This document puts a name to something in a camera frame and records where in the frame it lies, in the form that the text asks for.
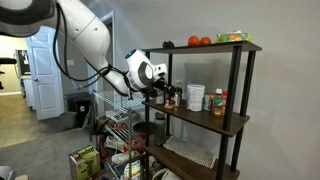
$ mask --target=bag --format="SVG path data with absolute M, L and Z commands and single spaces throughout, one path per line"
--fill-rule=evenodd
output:
M 158 172 L 156 172 L 153 175 L 152 180 L 157 180 L 158 176 L 161 176 L 161 174 L 163 174 L 161 180 L 182 180 L 178 175 L 176 175 L 174 172 L 172 172 L 168 168 L 163 168 L 163 169 L 159 170 Z

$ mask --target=cardboard box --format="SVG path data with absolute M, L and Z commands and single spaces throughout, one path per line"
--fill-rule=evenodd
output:
M 218 34 L 216 42 L 234 42 L 234 41 L 251 41 L 251 36 L 248 33 L 224 33 Z
M 99 177 L 99 152 L 92 146 L 70 153 L 69 163 L 73 180 L 94 180 Z

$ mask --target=trash can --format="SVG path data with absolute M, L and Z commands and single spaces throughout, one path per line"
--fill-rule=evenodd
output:
M 76 126 L 77 112 L 64 112 L 60 114 L 60 123 L 64 129 L 72 129 Z
M 66 94 L 65 109 L 68 112 L 76 112 L 76 127 L 82 127 L 84 119 L 87 116 L 91 106 L 91 100 L 88 92 Z
M 88 92 L 80 92 L 80 93 L 73 93 L 73 94 L 64 95 L 65 110 L 77 112 L 77 108 L 76 108 L 76 104 L 74 103 L 74 100 L 77 98 L 82 98 L 82 97 L 89 97 L 89 93 Z
M 75 103 L 77 112 L 76 126 L 82 127 L 91 106 L 90 97 L 76 98 L 73 102 Z

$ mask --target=bottle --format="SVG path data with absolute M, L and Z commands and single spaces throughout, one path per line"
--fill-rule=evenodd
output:
M 165 140 L 165 128 L 166 128 L 166 118 L 164 114 L 156 113 L 156 117 L 154 119 L 154 123 L 156 125 L 155 129 L 155 145 L 161 146 Z
M 165 109 L 173 109 L 173 105 L 174 105 L 174 102 L 173 102 L 174 91 L 173 90 L 174 90 L 173 87 L 169 87 L 164 94 L 163 107 Z
M 164 97 L 163 94 L 161 94 L 160 90 L 157 90 L 158 96 L 155 98 L 155 104 L 156 105 L 163 105 L 164 104 Z
M 179 107 L 180 106 L 180 97 L 181 94 L 179 91 L 174 92 L 174 96 L 173 96 L 173 107 Z
M 222 117 L 222 89 L 216 89 L 216 94 L 214 95 L 212 101 L 211 114 L 214 117 Z
M 228 90 L 222 91 L 222 114 L 225 114 L 226 106 L 227 106 L 227 97 L 228 97 Z
M 202 109 L 205 111 L 211 111 L 211 103 L 212 103 L 212 99 L 211 96 L 213 95 L 213 93 L 207 92 L 204 94 L 203 97 L 203 102 L 202 102 Z

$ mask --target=can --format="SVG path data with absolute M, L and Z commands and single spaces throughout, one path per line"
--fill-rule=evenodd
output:
M 205 111 L 211 111 L 213 93 L 205 93 L 203 97 L 202 109 Z

